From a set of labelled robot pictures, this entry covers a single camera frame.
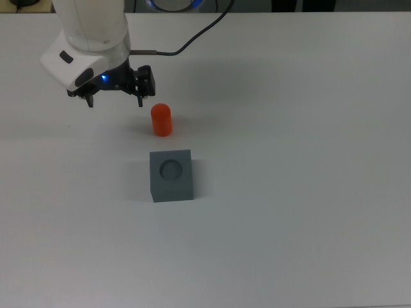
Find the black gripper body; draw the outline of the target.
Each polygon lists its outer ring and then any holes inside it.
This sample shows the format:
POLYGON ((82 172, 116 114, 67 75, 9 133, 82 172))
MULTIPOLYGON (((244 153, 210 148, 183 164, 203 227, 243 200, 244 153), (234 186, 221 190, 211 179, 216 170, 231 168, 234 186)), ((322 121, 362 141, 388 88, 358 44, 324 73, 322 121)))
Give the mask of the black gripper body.
POLYGON ((94 76, 75 91, 67 90, 69 97, 86 98, 93 96, 101 90, 120 90, 129 95, 139 96, 137 92, 137 81, 134 70, 130 66, 129 59, 125 60, 119 67, 105 71, 94 76))

